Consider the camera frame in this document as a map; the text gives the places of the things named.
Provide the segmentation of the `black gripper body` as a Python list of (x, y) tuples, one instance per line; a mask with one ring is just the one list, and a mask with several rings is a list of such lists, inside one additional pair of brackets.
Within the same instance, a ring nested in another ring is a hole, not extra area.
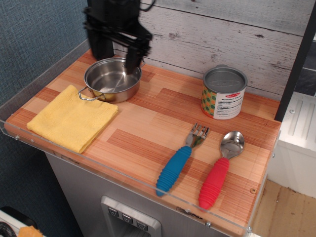
[(149, 11), (152, 3), (143, 7), (140, 0), (89, 0), (87, 4), (83, 10), (86, 30), (101, 33), (127, 48), (149, 46), (153, 36), (140, 24), (139, 15)]

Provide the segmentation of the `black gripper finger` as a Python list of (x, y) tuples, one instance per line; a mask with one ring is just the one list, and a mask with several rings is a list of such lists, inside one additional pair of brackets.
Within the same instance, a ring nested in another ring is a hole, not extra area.
[(93, 30), (87, 30), (87, 35), (92, 54), (97, 61), (114, 56), (112, 40)]
[(125, 58), (126, 73), (128, 75), (132, 74), (140, 65), (144, 56), (147, 56), (150, 51), (150, 47), (135, 47), (130, 46), (127, 51)]

